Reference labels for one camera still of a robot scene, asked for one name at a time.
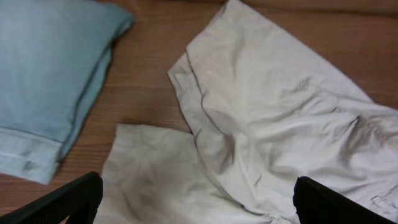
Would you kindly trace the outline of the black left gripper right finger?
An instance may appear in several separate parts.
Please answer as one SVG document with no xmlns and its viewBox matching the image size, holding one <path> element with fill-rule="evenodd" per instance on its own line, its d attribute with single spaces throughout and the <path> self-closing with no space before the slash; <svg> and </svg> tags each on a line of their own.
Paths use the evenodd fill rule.
<svg viewBox="0 0 398 224">
<path fill-rule="evenodd" d="M 295 183 L 293 204 L 301 224 L 393 224 L 309 177 Z"/>
</svg>

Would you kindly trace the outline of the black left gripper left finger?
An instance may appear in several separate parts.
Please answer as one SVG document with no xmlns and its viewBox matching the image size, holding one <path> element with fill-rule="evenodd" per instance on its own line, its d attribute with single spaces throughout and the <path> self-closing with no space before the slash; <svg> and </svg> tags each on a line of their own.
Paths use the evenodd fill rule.
<svg viewBox="0 0 398 224">
<path fill-rule="evenodd" d="M 89 172 L 43 197 L 7 213 L 1 224 L 92 224 L 103 198 L 103 180 Z"/>
</svg>

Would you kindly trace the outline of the beige khaki shorts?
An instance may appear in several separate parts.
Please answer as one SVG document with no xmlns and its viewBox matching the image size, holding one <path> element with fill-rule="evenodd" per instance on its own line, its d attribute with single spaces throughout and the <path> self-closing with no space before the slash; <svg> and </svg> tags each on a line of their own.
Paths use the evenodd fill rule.
<svg viewBox="0 0 398 224">
<path fill-rule="evenodd" d="M 168 72 L 190 133 L 119 124 L 96 223 L 298 223 L 307 176 L 397 221 L 397 111 L 241 1 Z"/>
</svg>

